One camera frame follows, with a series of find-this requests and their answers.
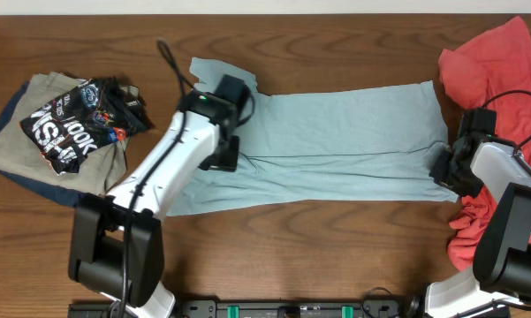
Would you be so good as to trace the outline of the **light blue t-shirt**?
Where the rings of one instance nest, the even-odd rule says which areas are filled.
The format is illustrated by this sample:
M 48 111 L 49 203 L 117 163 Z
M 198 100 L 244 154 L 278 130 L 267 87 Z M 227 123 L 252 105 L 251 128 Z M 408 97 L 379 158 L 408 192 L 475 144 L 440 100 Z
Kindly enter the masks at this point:
M 429 172 L 448 146 L 431 82 L 335 93 L 254 93 L 234 172 L 197 170 L 186 216 L 305 200 L 455 201 Z

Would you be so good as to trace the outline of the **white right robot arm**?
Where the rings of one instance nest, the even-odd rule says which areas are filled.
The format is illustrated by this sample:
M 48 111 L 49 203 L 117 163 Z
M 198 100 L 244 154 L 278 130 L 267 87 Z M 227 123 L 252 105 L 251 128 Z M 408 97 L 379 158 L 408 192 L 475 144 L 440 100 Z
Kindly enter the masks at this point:
M 497 208 L 472 266 L 428 286 L 422 317 L 478 317 L 502 307 L 531 312 L 531 167 L 514 142 L 495 135 L 496 119 L 493 110 L 466 112 L 452 149 L 429 173 L 460 196 L 487 189 Z

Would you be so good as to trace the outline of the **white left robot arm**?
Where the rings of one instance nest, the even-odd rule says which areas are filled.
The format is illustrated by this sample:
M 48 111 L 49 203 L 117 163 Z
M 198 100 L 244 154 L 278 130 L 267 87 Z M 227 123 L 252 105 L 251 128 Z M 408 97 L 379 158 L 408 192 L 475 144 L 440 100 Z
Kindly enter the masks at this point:
M 241 113 L 251 99 L 242 79 L 224 75 L 210 92 L 181 98 L 166 134 L 140 166 L 100 197 L 85 194 L 74 213 L 68 276 L 108 298 L 70 305 L 71 317 L 170 317 L 175 296 L 161 281 L 163 223 L 198 170 L 234 172 Z

